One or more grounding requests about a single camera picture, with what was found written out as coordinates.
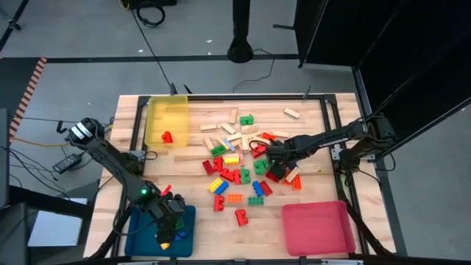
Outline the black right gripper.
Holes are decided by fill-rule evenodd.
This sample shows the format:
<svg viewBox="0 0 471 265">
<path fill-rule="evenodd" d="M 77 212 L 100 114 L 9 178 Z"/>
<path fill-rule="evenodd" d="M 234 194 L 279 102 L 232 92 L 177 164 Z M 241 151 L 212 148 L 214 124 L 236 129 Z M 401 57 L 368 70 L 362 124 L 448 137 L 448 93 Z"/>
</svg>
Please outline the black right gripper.
<svg viewBox="0 0 471 265">
<path fill-rule="evenodd" d="M 296 154 L 289 141 L 273 141 L 271 145 L 266 148 L 266 156 L 269 160 L 279 164 L 272 164 L 270 168 L 271 174 L 278 177 L 279 180 L 283 179 L 286 176 L 286 168 L 282 164 L 295 163 L 297 161 Z"/>
</svg>

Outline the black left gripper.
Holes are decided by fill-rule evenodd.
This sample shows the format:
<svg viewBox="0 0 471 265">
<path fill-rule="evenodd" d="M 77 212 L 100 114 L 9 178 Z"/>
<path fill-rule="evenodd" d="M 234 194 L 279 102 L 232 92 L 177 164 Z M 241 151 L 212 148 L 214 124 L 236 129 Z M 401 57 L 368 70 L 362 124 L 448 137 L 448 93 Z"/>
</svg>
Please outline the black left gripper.
<svg viewBox="0 0 471 265">
<path fill-rule="evenodd" d="M 157 215 L 156 240 L 158 243 L 166 243 L 166 222 L 167 241 L 173 241 L 176 234 L 177 220 L 185 214 L 185 199 L 181 194 L 166 194 L 157 197 L 157 206 L 160 213 Z"/>
</svg>

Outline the pile of mixed toy blocks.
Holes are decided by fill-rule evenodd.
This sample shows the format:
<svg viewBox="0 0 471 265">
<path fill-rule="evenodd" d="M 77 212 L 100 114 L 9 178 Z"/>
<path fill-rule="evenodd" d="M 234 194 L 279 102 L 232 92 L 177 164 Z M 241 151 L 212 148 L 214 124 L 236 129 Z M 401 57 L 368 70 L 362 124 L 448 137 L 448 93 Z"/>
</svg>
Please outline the pile of mixed toy blocks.
<svg viewBox="0 0 471 265">
<path fill-rule="evenodd" d="M 283 111 L 292 109 L 298 119 Z M 302 189 L 270 183 L 273 193 L 264 205 L 248 206 L 246 202 L 224 203 L 224 210 L 213 210 L 214 195 L 208 190 L 213 176 L 208 176 L 202 162 L 212 155 L 203 139 L 209 137 L 218 145 L 226 135 L 221 123 L 230 120 L 232 109 L 237 117 L 254 116 L 263 132 L 287 132 L 289 135 L 315 135 L 334 127 L 335 117 L 347 124 L 360 115 L 355 95 L 351 93 L 317 94 L 312 99 L 300 95 L 191 95 L 188 98 L 189 141 L 176 149 L 151 149 L 144 166 L 144 177 L 158 188 L 170 188 L 181 194 L 188 205 L 196 208 L 194 247 L 191 259 L 267 260 L 289 257 L 283 232 L 282 207 L 300 202 L 326 202 L 337 199 L 330 153 L 321 149 L 300 162 Z M 217 129 L 201 131 L 200 126 L 217 124 Z M 239 227 L 235 210 L 247 212 L 248 224 Z"/>
</svg>

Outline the blue plastic bin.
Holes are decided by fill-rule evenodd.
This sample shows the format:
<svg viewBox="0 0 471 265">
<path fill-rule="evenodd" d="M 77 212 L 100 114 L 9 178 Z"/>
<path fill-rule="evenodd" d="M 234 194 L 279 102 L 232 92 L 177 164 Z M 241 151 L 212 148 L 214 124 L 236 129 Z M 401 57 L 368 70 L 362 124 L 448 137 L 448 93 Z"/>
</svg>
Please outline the blue plastic bin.
<svg viewBox="0 0 471 265">
<path fill-rule="evenodd" d="M 156 241 L 157 227 L 149 225 L 152 218 L 149 214 L 142 214 L 139 210 L 132 209 L 130 216 L 129 233 L 140 230 L 126 239 L 124 252 L 128 256 L 159 256 L 171 258 L 188 258 L 192 255 L 194 247 L 194 226 L 196 208 L 192 205 L 186 207 L 183 216 L 185 227 L 177 233 L 186 233 L 187 238 L 179 241 L 173 240 L 170 247 L 163 250 Z"/>
</svg>

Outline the pink plastic bin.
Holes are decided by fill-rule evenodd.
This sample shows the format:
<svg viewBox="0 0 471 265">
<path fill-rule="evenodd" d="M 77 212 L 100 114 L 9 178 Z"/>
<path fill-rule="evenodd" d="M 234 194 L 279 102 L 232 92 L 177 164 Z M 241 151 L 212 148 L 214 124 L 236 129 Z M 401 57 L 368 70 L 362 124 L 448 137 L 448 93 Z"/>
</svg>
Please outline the pink plastic bin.
<svg viewBox="0 0 471 265">
<path fill-rule="evenodd" d="M 282 220 L 289 255 L 328 255 L 356 250 L 347 206 L 342 201 L 284 205 Z"/>
</svg>

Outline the white board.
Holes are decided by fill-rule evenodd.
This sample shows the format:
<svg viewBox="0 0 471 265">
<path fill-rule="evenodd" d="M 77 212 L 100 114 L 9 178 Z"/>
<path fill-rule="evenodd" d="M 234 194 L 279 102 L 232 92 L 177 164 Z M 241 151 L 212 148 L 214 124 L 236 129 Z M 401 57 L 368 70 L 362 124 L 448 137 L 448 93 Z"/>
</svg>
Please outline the white board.
<svg viewBox="0 0 471 265">
<path fill-rule="evenodd" d="M 74 247 L 79 242 L 83 218 L 39 211 L 28 247 Z"/>
</svg>

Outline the yellow translucent plastic bin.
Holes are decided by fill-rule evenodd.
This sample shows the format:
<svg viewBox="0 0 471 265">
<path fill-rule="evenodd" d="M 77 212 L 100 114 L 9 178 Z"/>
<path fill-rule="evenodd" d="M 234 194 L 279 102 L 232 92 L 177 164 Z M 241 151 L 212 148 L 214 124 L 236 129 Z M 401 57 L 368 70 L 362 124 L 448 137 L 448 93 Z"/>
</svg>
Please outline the yellow translucent plastic bin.
<svg viewBox="0 0 471 265">
<path fill-rule="evenodd" d="M 169 131 L 173 143 L 161 135 Z M 189 110 L 186 95 L 151 96 L 148 101 L 144 143 L 156 149 L 183 148 L 189 141 Z"/>
</svg>

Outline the black power adapter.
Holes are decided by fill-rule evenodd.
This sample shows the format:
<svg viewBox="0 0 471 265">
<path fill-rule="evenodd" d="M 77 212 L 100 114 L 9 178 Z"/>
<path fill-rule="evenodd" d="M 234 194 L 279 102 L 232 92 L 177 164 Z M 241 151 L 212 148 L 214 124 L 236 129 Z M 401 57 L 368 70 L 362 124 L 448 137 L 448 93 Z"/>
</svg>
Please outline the black power adapter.
<svg viewBox="0 0 471 265">
<path fill-rule="evenodd" d="M 52 169 L 57 172 L 58 174 L 62 174 L 69 169 L 71 169 L 73 166 L 76 166 L 80 161 L 82 160 L 82 155 L 81 154 L 71 154 L 61 160 L 60 162 L 56 163 Z"/>
</svg>

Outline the orange black hazard tape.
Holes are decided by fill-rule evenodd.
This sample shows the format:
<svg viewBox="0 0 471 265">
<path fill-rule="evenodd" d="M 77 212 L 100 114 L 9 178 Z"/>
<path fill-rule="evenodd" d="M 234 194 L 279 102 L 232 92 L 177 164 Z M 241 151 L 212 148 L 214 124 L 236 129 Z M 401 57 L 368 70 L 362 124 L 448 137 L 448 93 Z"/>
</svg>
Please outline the orange black hazard tape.
<svg viewBox="0 0 471 265">
<path fill-rule="evenodd" d="M 15 137 L 46 66 L 47 58 L 3 58 L 1 62 L 7 66 L 4 79 L 6 83 L 2 86 L 7 95 L 1 96 L 1 99 L 6 99 L 11 105 L 8 110 L 12 116 L 9 134 L 10 137 Z"/>
</svg>

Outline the black equipment case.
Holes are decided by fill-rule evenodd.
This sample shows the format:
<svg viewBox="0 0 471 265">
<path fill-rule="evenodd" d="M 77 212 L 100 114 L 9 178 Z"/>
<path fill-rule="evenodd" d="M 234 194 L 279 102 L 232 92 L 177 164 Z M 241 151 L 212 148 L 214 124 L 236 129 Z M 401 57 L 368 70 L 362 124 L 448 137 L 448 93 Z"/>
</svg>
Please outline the black equipment case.
<svg viewBox="0 0 471 265">
<path fill-rule="evenodd" d="M 135 10 L 139 7 L 167 7 L 177 4 L 177 0 L 118 0 L 125 10 Z"/>
</svg>

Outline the black tripod leg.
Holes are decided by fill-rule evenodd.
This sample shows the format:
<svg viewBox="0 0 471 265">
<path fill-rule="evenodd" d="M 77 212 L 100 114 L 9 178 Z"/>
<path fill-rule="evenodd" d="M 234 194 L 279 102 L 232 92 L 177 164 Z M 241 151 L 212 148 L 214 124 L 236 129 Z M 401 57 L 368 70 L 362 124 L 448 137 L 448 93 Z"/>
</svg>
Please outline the black tripod leg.
<svg viewBox="0 0 471 265">
<path fill-rule="evenodd" d="M 19 24 L 19 18 L 23 14 L 29 0 L 21 0 L 17 10 L 13 15 L 10 15 L 1 5 L 0 5 L 0 21 L 4 21 L 7 24 L 7 28 L 0 35 L 0 52 L 7 43 L 11 33 L 13 31 L 21 31 L 22 27 Z"/>
</svg>

